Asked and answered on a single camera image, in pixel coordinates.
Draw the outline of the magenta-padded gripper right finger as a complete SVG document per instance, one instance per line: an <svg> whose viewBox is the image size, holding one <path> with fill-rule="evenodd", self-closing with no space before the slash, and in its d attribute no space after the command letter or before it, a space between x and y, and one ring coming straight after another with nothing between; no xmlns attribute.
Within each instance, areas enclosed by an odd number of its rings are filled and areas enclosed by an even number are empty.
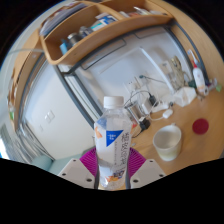
<svg viewBox="0 0 224 224"><path fill-rule="evenodd" d="M165 177L166 174L154 159L146 159L131 148L128 159L128 188L135 189Z"/></svg>

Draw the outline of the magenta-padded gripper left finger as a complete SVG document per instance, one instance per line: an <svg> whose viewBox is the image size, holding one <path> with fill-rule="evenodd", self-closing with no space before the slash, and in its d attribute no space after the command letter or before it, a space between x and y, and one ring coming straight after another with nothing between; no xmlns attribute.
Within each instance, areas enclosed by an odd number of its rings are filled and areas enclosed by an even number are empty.
<svg viewBox="0 0 224 224"><path fill-rule="evenodd" d="M99 169L96 149L90 149L80 159L72 158L58 176L81 187L97 189Z"/></svg>

